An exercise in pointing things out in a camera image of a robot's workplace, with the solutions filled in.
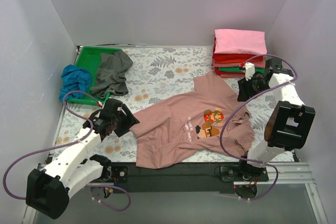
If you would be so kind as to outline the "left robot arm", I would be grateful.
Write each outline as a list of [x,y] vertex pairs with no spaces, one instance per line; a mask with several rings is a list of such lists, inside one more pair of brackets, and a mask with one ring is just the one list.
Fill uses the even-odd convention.
[[101,109],[86,118],[70,146],[43,169],[29,173],[26,204],[57,219],[68,207],[70,199],[91,182],[105,183],[104,193],[109,196],[107,189],[115,189],[114,184],[124,180],[127,169],[113,166],[105,156],[88,155],[111,133],[121,137],[138,123],[123,102],[108,99]]

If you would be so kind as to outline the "dusty pink printed t-shirt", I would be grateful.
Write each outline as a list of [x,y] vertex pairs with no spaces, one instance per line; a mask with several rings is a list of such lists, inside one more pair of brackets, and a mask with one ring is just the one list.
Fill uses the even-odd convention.
[[169,167],[198,150],[242,156],[254,141],[250,113],[237,94],[213,72],[194,78],[194,91],[174,95],[135,113],[136,165]]

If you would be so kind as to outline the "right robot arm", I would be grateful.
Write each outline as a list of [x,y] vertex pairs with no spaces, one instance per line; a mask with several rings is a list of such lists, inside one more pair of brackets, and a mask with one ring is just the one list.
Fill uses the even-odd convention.
[[294,82],[298,78],[295,69],[279,57],[266,60],[264,72],[256,71],[247,60],[239,69],[245,76],[238,81],[237,100],[246,105],[267,92],[273,92],[277,104],[266,124],[264,139],[251,151],[238,158],[238,163],[220,166],[219,175],[223,182],[266,181],[268,163],[284,152],[301,149],[311,129],[315,109],[306,106],[296,92]]

